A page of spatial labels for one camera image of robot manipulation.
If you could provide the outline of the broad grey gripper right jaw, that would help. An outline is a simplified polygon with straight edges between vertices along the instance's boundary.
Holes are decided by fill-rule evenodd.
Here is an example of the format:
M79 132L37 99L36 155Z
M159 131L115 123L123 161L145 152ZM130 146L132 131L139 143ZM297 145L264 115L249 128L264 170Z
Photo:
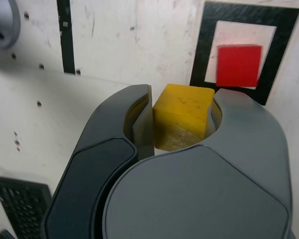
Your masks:
M248 95L221 89L203 141L144 159L107 198L105 239L291 239L286 136Z

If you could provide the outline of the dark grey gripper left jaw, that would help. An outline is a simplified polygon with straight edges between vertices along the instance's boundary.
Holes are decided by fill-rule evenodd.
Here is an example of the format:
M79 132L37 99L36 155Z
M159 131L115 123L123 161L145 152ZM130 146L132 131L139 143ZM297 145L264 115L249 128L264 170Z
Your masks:
M133 164L154 155L152 90L128 86L92 113L41 223L44 239L100 239L106 199Z

